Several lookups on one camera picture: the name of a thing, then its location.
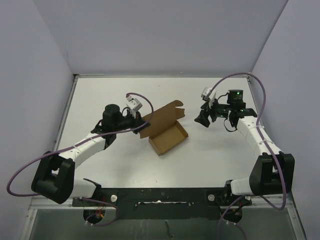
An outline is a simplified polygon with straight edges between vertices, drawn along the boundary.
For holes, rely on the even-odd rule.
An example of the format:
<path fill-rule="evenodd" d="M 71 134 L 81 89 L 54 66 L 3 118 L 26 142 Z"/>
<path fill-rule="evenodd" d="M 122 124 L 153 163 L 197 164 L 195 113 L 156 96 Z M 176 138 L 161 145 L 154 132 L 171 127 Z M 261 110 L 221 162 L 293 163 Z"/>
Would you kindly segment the brown cardboard box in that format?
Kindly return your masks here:
<path fill-rule="evenodd" d="M 140 138 L 148 142 L 158 156 L 162 156 L 189 137 L 179 119 L 185 117 L 184 104 L 174 100 L 154 111 L 150 126 L 139 132 Z"/>

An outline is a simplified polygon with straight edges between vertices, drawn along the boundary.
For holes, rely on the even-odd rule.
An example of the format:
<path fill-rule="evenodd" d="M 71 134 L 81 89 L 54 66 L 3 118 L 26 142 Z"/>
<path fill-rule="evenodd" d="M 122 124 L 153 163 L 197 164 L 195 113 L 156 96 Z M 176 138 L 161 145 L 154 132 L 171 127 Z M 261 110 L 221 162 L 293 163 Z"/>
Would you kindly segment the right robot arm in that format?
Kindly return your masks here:
<path fill-rule="evenodd" d="M 222 192 L 223 200 L 232 205 L 241 195 L 290 193 L 295 167 L 293 155 L 277 147 L 264 128 L 257 124 L 258 115 L 252 108 L 246 107 L 242 90 L 229 90 L 226 96 L 227 103 L 219 103 L 216 92 L 206 87 L 201 94 L 204 104 L 195 122 L 207 128 L 217 118 L 229 121 L 231 127 L 243 135 L 257 160 L 249 177 L 231 180 L 230 187 Z"/>

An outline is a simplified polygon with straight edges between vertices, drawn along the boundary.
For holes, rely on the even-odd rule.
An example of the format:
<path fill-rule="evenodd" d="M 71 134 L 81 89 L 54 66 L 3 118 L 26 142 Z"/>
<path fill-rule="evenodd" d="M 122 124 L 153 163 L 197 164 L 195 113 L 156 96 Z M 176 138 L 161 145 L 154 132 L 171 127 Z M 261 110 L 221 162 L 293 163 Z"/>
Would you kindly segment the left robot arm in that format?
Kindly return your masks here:
<path fill-rule="evenodd" d="M 137 134 L 150 124 L 139 112 L 142 104 L 132 100 L 127 103 L 124 115 L 116 104 L 105 107 L 102 119 L 80 142 L 56 153 L 48 151 L 41 158 L 31 190 L 57 204 L 69 198 L 84 198 L 91 206 L 102 199 L 101 186 L 87 178 L 75 179 L 75 170 L 93 155 L 106 150 L 120 133 Z"/>

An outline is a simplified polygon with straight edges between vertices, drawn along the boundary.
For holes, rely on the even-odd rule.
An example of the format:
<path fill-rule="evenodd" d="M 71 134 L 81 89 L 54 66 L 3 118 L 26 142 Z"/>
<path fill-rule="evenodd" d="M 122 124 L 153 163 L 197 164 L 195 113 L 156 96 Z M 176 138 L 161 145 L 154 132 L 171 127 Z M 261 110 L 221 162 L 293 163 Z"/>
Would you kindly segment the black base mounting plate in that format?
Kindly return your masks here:
<path fill-rule="evenodd" d="M 250 206 L 252 201 L 231 193 L 226 187 L 196 188 L 101 188 L 94 202 L 80 198 L 73 207 L 100 207 L 105 200 L 118 208 L 121 220 L 218 220 L 229 205 Z"/>

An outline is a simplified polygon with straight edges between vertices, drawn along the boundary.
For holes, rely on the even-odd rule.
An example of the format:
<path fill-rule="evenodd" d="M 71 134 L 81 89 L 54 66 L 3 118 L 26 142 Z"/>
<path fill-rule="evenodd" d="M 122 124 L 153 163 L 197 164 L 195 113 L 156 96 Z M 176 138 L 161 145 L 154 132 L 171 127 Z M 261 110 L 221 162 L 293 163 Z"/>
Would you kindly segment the aluminium table frame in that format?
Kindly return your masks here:
<path fill-rule="evenodd" d="M 103 187 L 220 187 L 225 181 L 244 178 L 255 163 L 251 148 L 238 133 L 226 132 L 219 119 L 210 128 L 194 122 L 202 105 L 205 87 L 216 85 L 218 95 L 242 89 L 244 100 L 255 107 L 248 81 L 217 78 L 101 78 L 80 77 L 67 104 L 67 115 L 58 136 L 58 148 L 69 147 L 84 138 L 101 118 L 105 105 L 125 105 L 125 94 L 146 96 L 155 108 L 180 100 L 186 115 L 180 121 L 188 139 L 163 156 L 158 156 L 147 139 L 132 133 L 118 135 L 110 148 L 84 162 L 78 178 L 88 178 Z M 278 211 L 256 197 L 243 209 L 238 226 L 205 218 L 129 219 L 104 227 L 85 224 L 83 209 L 71 201 L 58 205 L 37 197 L 31 202 L 23 238 L 30 240 L 303 240 L 294 203 Z"/>

